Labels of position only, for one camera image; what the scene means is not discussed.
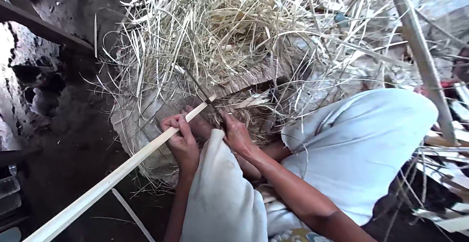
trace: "knee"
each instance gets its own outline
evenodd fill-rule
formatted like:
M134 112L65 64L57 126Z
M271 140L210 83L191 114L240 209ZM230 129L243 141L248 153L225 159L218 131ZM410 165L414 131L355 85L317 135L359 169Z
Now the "knee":
M405 113L410 119L426 120L431 124L438 117L438 110L433 102L415 92L396 88L368 92L369 94L364 95L364 98L388 113Z

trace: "right hand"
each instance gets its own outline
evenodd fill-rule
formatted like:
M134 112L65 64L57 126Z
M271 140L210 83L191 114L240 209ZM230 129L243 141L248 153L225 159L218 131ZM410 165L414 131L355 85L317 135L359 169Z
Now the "right hand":
M225 143L236 153L245 156L255 145L252 143L248 128L232 115L220 110L225 119L226 138Z

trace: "person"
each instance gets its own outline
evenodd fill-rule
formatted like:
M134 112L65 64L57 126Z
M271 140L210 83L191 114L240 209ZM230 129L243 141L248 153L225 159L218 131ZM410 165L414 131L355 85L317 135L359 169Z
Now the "person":
M201 116L187 123L190 110L161 122L180 130L167 142L179 181L166 242L375 241L360 226L438 115L412 91L370 90L286 125L261 149L233 116L221 111L225 135ZM195 137L207 140L200 153ZM260 177L268 183L254 189L247 179Z

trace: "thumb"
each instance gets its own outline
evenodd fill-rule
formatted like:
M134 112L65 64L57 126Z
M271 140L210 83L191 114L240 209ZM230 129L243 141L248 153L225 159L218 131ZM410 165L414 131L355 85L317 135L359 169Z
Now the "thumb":
M181 115L179 117L178 124L179 131L181 131L181 134L184 138L194 137L191 132L191 127L189 126L189 123L187 123L186 115Z

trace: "white fabric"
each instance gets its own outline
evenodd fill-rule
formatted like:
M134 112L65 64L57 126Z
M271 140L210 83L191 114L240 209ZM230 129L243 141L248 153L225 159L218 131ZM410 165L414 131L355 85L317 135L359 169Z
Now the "white fabric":
M437 114L430 100L408 90L362 92L286 126L282 139L293 155L282 165L361 226ZM269 235L302 227L287 209L267 215Z
M261 194L243 178L238 161L213 129L202 149L189 192L182 241L267 241L267 215Z
M414 92L366 91L286 126L282 138L293 155L282 165L364 225L436 118L433 103ZM280 201L267 197L266 185L259 189L264 209L222 137L222 131L213 130L202 151L183 240L264 241L305 227Z

